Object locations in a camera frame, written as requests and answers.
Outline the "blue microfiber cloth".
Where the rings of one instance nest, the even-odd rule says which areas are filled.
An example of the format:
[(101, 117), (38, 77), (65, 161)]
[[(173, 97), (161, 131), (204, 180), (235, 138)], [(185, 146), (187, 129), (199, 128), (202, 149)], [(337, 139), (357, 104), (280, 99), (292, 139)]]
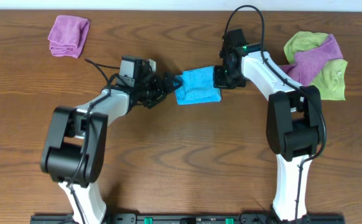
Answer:
[(214, 66), (184, 71), (176, 79), (182, 86), (176, 89), (178, 105), (193, 105), (221, 101), (221, 91), (214, 87)]

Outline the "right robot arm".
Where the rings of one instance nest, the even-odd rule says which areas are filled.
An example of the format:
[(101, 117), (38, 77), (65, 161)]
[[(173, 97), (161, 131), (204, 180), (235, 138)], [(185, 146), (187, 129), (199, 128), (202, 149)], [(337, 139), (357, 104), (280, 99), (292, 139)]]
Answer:
[(223, 47), (214, 68), (214, 86), (244, 87), (252, 82), (266, 98), (266, 138), (277, 160), (277, 188), (272, 211), (279, 222), (302, 223), (311, 162), (323, 151), (326, 124), (319, 90), (289, 78), (260, 44)]

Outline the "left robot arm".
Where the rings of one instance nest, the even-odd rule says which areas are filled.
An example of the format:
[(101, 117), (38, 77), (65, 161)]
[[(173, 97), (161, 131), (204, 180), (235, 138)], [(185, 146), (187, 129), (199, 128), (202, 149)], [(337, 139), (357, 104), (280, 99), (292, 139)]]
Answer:
[(153, 60), (124, 57), (115, 73), (104, 76), (101, 93), (76, 107), (54, 109), (40, 168), (66, 193), (73, 212), (35, 215), (31, 223), (111, 223), (98, 177), (108, 127), (136, 106), (153, 108), (182, 86), (171, 73), (158, 75)]

